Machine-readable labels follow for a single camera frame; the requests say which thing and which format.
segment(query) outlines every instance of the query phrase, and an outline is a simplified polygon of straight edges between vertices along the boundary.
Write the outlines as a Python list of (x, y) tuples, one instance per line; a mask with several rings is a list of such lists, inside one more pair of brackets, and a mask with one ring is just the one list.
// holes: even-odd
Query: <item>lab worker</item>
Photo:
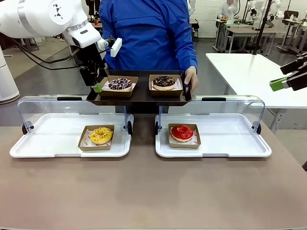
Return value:
[(217, 13), (217, 17), (218, 19), (221, 19), (222, 17), (229, 17), (229, 12), (228, 12), (228, 8), (231, 6), (231, 4), (227, 4), (227, 1), (220, 6), (219, 11)]
[(112, 69), (183, 70), (185, 84), (198, 86), (197, 59), (186, 0), (102, 0), (103, 38), (122, 38)]

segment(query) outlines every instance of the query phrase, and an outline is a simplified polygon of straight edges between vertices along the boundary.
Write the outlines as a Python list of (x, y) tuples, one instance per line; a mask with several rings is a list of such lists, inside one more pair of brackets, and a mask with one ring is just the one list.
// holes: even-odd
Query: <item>chocolate donut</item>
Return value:
[(132, 82), (126, 78), (117, 78), (109, 83), (110, 90), (113, 91), (127, 91), (131, 90)]
[(171, 90), (176, 81), (170, 76), (160, 76), (153, 80), (153, 87), (157, 90)]

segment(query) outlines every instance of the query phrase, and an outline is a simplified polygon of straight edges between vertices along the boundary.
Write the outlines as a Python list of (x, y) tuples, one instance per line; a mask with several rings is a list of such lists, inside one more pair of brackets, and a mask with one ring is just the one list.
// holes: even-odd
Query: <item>desk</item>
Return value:
[(221, 49), (219, 49), (220, 47), (220, 43), (221, 41), (224, 39), (224, 37), (221, 35), (221, 33), (223, 32), (223, 34), (225, 33), (225, 29), (227, 27), (231, 27), (231, 26), (236, 26), (236, 27), (252, 27), (252, 25), (246, 25), (246, 24), (236, 24), (236, 25), (225, 25), (226, 21), (222, 21), (221, 19), (215, 19), (217, 25), (217, 34), (216, 34), (216, 38), (215, 38), (215, 44), (214, 46), (212, 46), (213, 49), (215, 49), (216, 51), (221, 51)]
[(91, 24), (94, 28), (102, 28), (102, 23), (98, 23), (98, 25), (95, 25), (95, 23), (91, 23)]
[(153, 129), (153, 115), (136, 115), (130, 152), (119, 159), (13, 159), (21, 128), (0, 127), (1, 227), (307, 226), (307, 175), (264, 124), (267, 159), (163, 159)]
[(307, 88), (293, 91), (291, 88), (273, 92), (269, 82), (285, 77), (280, 66), (262, 55), (206, 54), (209, 61), (238, 95), (253, 95), (262, 99), (267, 109), (277, 109), (270, 127), (276, 133), (287, 109), (307, 109)]
[(190, 25), (192, 24), (198, 24), (198, 21), (196, 21), (195, 19), (190, 19)]
[[(231, 53), (232, 44), (234, 42), (234, 37), (245, 37), (245, 41), (243, 43), (243, 46), (245, 46), (247, 42), (248, 37), (257, 36), (259, 31), (253, 30), (251, 27), (230, 27), (226, 29), (225, 33), (225, 39), (223, 47), (226, 49), (227, 41), (228, 41), (228, 35), (229, 32), (232, 32), (233, 35), (230, 38), (230, 47), (229, 47), (229, 53)], [(268, 48), (266, 56), (268, 57), (271, 54), (273, 43), (276, 37), (277, 33), (285, 33), (284, 30), (278, 29), (278, 28), (264, 28), (262, 37), (265, 37), (264, 44), (266, 43), (267, 39), (272, 35), (272, 41), (270, 44), (270, 47)]]
[(95, 23), (91, 24), (102, 35), (102, 23), (98, 23), (98, 25), (95, 25)]

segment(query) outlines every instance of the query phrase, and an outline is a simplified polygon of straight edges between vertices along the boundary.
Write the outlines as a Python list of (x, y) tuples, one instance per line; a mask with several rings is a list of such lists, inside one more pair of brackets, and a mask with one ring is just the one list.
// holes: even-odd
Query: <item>black tray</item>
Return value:
[[(93, 90), (87, 96), (87, 101), (95, 105), (118, 105), (118, 106), (183, 106), (192, 100), (191, 98), (191, 85), (184, 84), (185, 72), (179, 70), (171, 71), (135, 71), (135, 70), (109, 70), (109, 75), (116, 76), (136, 76), (139, 77), (133, 94), (130, 98), (111, 98), (100, 97), (99, 94)], [(152, 74), (165, 74), (180, 75), (184, 89), (179, 97), (152, 97), (148, 87), (149, 75)]]

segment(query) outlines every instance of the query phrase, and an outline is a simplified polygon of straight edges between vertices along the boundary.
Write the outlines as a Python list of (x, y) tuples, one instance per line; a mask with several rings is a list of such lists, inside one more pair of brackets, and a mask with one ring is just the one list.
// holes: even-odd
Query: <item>white plastic tray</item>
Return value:
[[(168, 143), (168, 124), (197, 124), (201, 146), (173, 149)], [(253, 132), (241, 114), (161, 115), (162, 129), (155, 137), (155, 150), (161, 157), (269, 157), (271, 148)]]
[[(128, 121), (133, 125), (133, 115)], [(114, 125), (110, 150), (81, 151), (80, 135), (85, 126)], [(121, 157), (129, 152), (131, 135), (124, 130), (124, 114), (80, 115), (74, 113), (46, 114), (12, 147), (15, 158), (41, 157)]]

